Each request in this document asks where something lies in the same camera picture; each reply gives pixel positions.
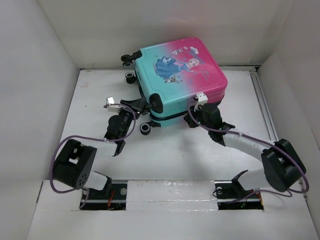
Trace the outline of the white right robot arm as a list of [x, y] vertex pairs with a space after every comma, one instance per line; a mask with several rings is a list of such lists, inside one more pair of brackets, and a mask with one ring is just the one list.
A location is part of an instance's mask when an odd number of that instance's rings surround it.
[[243, 197], [250, 191], [268, 187], [279, 193], [293, 192], [292, 185], [300, 179], [304, 180], [305, 188], [298, 193], [309, 190], [306, 167], [288, 140], [267, 141], [241, 133], [234, 125], [222, 120], [214, 103], [188, 102], [184, 119], [190, 128], [206, 130], [215, 143], [236, 149], [261, 163], [260, 169], [245, 169], [229, 180], [228, 186], [235, 196]]

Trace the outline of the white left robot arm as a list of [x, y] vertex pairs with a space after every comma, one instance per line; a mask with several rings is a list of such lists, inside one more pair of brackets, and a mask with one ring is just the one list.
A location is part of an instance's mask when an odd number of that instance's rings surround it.
[[147, 105], [145, 97], [121, 100], [119, 103], [108, 97], [103, 107], [117, 114], [109, 118], [103, 138], [71, 135], [63, 139], [54, 150], [49, 167], [51, 189], [58, 194], [84, 189], [98, 149], [83, 145], [79, 139], [111, 144], [115, 147], [112, 156], [117, 156], [126, 144], [125, 139], [134, 132], [137, 119], [147, 109]]

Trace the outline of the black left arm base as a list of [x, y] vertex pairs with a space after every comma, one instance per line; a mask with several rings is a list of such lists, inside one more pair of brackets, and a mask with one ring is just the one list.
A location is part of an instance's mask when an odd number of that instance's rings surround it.
[[83, 189], [79, 209], [84, 211], [125, 211], [128, 181], [112, 180], [107, 177], [102, 190]]

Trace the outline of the white foam cover panel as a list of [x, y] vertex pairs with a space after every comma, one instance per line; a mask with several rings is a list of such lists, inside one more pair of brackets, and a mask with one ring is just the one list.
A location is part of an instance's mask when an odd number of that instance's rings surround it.
[[130, 180], [127, 211], [211, 212], [218, 210], [213, 180]]

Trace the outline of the pink teal kids suitcase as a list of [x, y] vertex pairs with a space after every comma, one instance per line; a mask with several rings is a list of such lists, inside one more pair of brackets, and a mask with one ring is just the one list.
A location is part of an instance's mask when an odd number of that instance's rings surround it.
[[148, 135], [152, 128], [176, 124], [188, 112], [188, 101], [205, 94], [208, 103], [219, 104], [228, 80], [205, 44], [197, 37], [142, 47], [121, 56], [128, 84], [137, 83], [150, 120], [140, 125]]

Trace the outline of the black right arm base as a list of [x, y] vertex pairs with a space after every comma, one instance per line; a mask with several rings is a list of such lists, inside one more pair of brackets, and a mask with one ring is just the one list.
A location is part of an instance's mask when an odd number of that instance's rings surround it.
[[218, 180], [214, 182], [215, 189], [212, 196], [217, 199], [218, 210], [263, 210], [263, 201], [260, 193], [253, 189], [245, 190], [239, 183], [239, 178], [248, 170], [237, 174], [231, 180]]

